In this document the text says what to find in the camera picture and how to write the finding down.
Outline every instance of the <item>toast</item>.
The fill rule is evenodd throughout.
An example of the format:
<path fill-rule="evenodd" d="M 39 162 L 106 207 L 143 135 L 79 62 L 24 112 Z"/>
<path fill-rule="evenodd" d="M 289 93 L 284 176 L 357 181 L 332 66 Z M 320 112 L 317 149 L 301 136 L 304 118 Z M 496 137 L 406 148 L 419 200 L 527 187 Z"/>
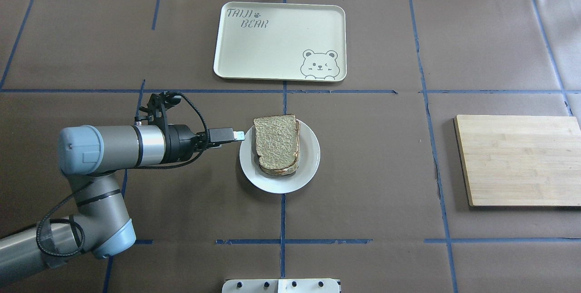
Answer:
<path fill-rule="evenodd" d="M 294 173 L 299 167 L 299 129 L 295 115 L 254 119 L 256 154 L 260 169 L 274 176 Z"/>

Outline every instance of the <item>bear face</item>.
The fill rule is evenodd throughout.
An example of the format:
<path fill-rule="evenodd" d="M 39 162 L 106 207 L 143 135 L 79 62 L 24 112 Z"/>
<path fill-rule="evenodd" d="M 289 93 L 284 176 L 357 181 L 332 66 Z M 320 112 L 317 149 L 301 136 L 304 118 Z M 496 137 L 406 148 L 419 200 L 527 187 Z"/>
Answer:
<path fill-rule="evenodd" d="M 305 78 L 335 79 L 341 72 L 337 65 L 337 53 L 329 50 L 326 53 L 314 53 L 312 50 L 303 52 L 303 65 L 300 72 Z"/>

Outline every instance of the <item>white bracket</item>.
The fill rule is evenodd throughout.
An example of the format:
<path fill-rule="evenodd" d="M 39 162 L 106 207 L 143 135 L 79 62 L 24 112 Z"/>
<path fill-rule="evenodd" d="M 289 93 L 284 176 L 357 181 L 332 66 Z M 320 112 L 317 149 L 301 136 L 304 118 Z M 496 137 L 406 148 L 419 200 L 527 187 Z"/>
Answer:
<path fill-rule="evenodd" d="M 341 293 L 340 283 L 331 278 L 227 280 L 222 293 Z"/>

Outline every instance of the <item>wooden cutting board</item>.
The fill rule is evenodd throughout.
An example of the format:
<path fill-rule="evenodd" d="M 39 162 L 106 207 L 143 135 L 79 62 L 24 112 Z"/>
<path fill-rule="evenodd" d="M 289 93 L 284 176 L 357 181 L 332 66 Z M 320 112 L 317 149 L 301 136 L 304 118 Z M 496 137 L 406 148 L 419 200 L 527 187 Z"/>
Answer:
<path fill-rule="evenodd" d="M 457 115 L 471 206 L 581 206 L 575 117 Z"/>

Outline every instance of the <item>white rectangular tray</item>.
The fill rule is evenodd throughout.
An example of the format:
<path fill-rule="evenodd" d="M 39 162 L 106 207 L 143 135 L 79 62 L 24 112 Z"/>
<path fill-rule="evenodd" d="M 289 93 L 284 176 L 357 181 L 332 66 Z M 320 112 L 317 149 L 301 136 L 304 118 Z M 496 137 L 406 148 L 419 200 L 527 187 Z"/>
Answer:
<path fill-rule="evenodd" d="M 216 75 L 340 82 L 346 71 L 345 11 L 340 7 L 250 2 L 222 7 Z"/>

